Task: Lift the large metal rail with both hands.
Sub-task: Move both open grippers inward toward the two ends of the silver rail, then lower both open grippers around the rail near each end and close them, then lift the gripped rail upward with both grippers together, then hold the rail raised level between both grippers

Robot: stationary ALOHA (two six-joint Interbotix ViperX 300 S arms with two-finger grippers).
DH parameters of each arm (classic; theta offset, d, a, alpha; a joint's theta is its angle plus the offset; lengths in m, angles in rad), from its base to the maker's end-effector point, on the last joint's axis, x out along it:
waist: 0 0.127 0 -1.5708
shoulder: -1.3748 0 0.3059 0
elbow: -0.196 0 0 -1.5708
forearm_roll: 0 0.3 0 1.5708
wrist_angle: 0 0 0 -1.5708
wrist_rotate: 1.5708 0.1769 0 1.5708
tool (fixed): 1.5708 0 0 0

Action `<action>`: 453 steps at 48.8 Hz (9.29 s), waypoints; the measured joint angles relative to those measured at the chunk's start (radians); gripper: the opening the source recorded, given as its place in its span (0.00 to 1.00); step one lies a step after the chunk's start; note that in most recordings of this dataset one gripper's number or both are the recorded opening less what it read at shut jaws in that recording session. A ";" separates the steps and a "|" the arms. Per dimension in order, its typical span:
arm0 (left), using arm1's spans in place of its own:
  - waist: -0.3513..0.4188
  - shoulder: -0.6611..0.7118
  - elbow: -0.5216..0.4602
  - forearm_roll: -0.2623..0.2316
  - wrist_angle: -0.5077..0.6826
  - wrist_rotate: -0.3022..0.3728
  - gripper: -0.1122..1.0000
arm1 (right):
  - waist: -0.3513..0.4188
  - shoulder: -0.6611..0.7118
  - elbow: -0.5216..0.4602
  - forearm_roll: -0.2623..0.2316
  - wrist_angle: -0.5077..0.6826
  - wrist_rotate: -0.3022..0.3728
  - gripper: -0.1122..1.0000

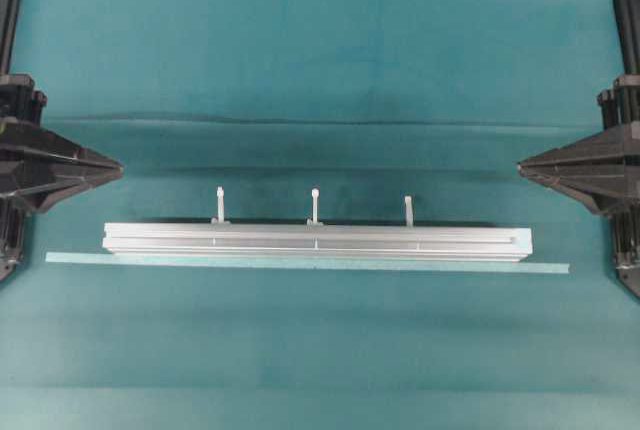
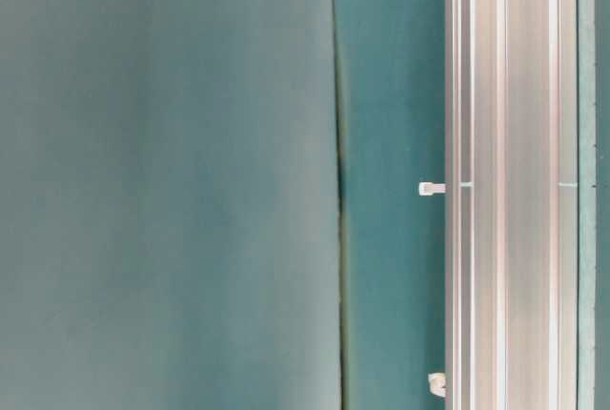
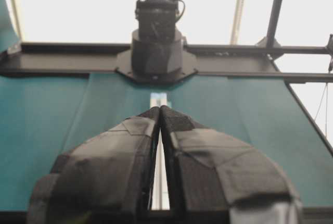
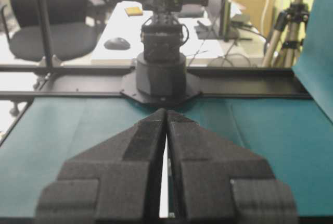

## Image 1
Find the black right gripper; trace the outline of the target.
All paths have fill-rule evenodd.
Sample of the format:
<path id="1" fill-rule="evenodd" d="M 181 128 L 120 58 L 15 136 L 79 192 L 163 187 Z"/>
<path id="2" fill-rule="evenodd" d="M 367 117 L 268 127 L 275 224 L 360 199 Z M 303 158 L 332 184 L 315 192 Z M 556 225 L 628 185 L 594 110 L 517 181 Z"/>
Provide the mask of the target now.
<path id="1" fill-rule="evenodd" d="M 639 124 L 620 124 L 518 163 L 520 176 L 611 216 L 639 203 Z"/>

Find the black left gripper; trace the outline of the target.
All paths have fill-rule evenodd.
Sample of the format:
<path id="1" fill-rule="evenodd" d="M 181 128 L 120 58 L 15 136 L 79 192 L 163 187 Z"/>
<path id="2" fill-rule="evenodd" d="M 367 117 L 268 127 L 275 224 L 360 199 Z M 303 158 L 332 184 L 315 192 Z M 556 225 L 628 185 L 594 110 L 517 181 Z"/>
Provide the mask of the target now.
<path id="1" fill-rule="evenodd" d="M 29 213 L 123 176 L 123 166 L 26 121 L 1 121 L 1 198 Z"/>

